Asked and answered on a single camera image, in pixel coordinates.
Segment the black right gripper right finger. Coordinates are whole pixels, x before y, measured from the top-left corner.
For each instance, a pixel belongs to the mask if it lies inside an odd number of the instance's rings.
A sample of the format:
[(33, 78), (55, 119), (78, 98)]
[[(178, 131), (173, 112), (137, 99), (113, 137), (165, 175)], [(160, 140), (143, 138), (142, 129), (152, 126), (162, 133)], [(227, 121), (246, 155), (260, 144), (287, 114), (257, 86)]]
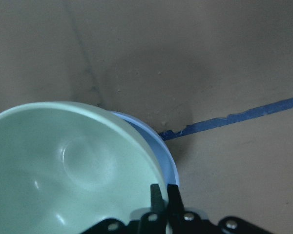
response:
[(180, 215), (185, 211), (179, 187), (176, 184), (167, 185), (168, 211), (172, 215)]

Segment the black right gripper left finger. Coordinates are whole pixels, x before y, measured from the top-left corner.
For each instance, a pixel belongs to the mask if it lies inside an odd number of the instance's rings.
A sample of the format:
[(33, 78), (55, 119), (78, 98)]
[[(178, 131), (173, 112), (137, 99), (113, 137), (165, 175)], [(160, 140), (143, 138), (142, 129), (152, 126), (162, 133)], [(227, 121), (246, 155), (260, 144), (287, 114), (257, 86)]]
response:
[(152, 212), (164, 212), (164, 200), (162, 198), (161, 190), (158, 184), (151, 184), (150, 186), (150, 205), (150, 210)]

